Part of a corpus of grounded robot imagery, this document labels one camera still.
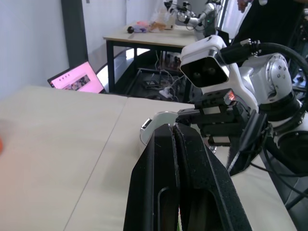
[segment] table leg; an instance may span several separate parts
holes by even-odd
[[[138,54],[137,54],[137,48],[134,48],[134,75],[137,74],[138,69]]]
[[[192,88],[192,83],[186,78],[183,103],[187,103],[189,101],[189,95],[191,93],[191,88]]]
[[[116,90],[115,82],[115,56],[113,42],[107,40],[107,63],[108,63],[108,86],[109,92],[113,93]]]

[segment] person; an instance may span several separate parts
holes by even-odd
[[[234,43],[250,38],[290,47],[294,30],[301,20],[308,0],[268,0],[264,6],[261,6],[258,0],[238,0],[239,11],[244,12],[248,2],[252,2],[252,6]]]

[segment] red light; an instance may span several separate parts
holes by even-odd
[[[232,91],[230,91],[228,95],[229,95],[229,99],[230,99],[231,101],[235,100],[235,95],[233,94]]]

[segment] orange object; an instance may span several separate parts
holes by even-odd
[[[2,152],[2,149],[3,149],[3,143],[2,143],[2,140],[0,138],[0,153]]]

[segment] table surface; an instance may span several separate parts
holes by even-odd
[[[105,40],[152,44],[159,46],[185,47],[197,41],[194,30],[185,26],[177,26],[173,30],[164,30],[159,33],[133,33],[129,34],[127,28],[134,24],[126,25],[115,33],[105,36]]]
[[[0,102],[0,230],[123,230],[141,124],[188,107],[39,87]],[[296,230],[268,173],[232,180],[255,231]]]

